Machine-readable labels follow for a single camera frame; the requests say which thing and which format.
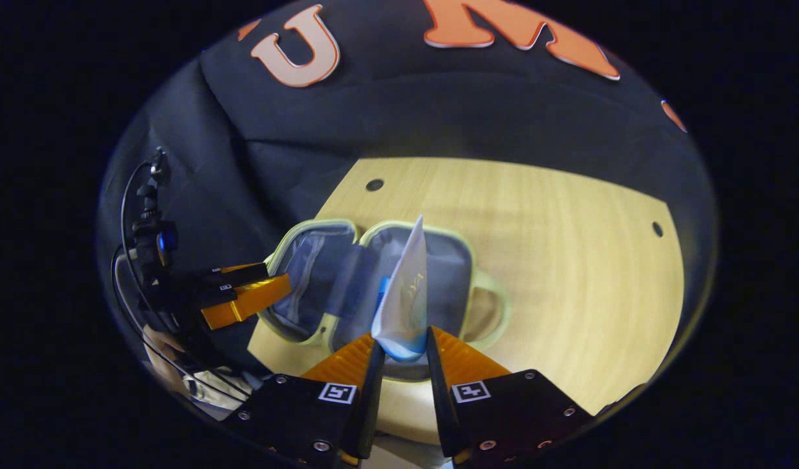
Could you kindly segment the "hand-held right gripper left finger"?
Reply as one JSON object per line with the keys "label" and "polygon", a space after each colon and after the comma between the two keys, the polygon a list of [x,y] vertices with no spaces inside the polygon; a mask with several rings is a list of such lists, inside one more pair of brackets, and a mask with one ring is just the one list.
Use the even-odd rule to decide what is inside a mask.
{"label": "hand-held right gripper left finger", "polygon": [[385,352],[370,334],[310,370],[266,380],[227,417],[227,432],[297,468],[358,468],[369,458]]}

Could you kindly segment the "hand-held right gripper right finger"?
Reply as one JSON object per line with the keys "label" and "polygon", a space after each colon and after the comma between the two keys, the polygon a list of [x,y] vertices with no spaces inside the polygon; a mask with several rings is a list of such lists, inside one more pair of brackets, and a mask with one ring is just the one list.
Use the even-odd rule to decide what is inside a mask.
{"label": "hand-held right gripper right finger", "polygon": [[456,336],[426,341],[439,445],[454,466],[526,466],[595,416],[537,370],[512,372]]}

